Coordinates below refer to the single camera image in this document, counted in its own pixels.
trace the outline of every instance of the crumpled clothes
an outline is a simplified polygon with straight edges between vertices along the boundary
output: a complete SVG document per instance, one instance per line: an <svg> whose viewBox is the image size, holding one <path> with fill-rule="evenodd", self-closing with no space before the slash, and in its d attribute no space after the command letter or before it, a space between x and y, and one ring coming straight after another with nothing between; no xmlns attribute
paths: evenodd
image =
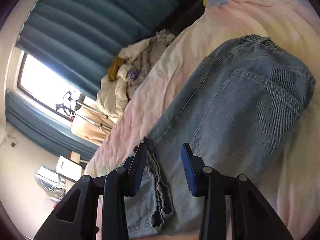
<svg viewBox="0 0 320 240"><path fill-rule="evenodd" d="M137 88L174 39L172 33L161 30L151 38L123 48L117 56L125 60L125 63L117 70L117 80L110 81L109 70L108 75L101 79L101 90L97 95L99 110L116 123ZM140 71L134 81L127 77L128 72L132 70Z"/></svg>

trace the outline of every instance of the bright window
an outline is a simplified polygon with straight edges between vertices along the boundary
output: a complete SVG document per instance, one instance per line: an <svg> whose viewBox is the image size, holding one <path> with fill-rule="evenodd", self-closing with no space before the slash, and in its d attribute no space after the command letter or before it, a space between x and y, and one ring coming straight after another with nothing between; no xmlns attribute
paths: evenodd
<svg viewBox="0 0 320 240"><path fill-rule="evenodd" d="M72 93L71 109L74 109L75 100L78 100L80 96L79 90L27 53L22 60L17 87L41 105L65 118L69 116L62 108L56 111L56 104L64 103L66 107L69 107L69 95L65 97L64 95L70 91Z"/></svg>

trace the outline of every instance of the bed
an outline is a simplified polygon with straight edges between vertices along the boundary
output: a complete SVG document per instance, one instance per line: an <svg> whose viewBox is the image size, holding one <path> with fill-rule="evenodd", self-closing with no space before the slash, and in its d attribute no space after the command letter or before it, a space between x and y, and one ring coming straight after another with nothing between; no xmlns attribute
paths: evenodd
<svg viewBox="0 0 320 240"><path fill-rule="evenodd" d="M88 163L86 174L103 176L118 167L153 127L201 61L229 39L253 33L269 36L301 59L316 80L320 79L320 19L307 0L207 0L207 3L204 14L181 33L179 24L170 23L180 34L137 89L124 115ZM287 142L284 154L257 182L294 239L302 239L320 214L319 86L316 83L313 99ZM98 226L100 221L101 202ZM197 239L198 231L149 238Z"/></svg>

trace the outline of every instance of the screw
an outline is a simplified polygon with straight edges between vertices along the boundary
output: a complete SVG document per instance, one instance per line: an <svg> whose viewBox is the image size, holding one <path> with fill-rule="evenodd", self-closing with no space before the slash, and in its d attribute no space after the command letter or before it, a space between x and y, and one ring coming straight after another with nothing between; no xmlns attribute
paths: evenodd
<svg viewBox="0 0 320 240"><path fill-rule="evenodd" d="M124 173L125 172L125 167L118 167L118 168L116 168L116 171L118 172L118 173Z"/></svg>
<svg viewBox="0 0 320 240"><path fill-rule="evenodd" d="M238 178L239 178L239 180L241 180L241 181L243 181L243 182L245 182L245 181L248 180L248 177L247 177L246 175L243 175L243 174L239 175Z"/></svg>
<svg viewBox="0 0 320 240"><path fill-rule="evenodd" d="M81 180L82 181L88 181L90 179L90 176L89 175L83 175L82 177L81 177Z"/></svg>
<svg viewBox="0 0 320 240"><path fill-rule="evenodd" d="M212 172L212 168L210 168L208 166L205 166L202 170L204 173L211 173Z"/></svg>

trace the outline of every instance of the light blue jeans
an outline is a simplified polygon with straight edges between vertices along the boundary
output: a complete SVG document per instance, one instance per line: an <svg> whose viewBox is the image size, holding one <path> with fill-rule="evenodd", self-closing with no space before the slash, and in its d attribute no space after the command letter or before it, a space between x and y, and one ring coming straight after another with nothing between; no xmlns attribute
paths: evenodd
<svg viewBox="0 0 320 240"><path fill-rule="evenodd" d="M305 64L268 37L220 45L142 139L148 160L141 188L125 199L129 236L200 226L204 199L188 190L180 157L185 142L221 174L257 181L281 154L314 84Z"/></svg>

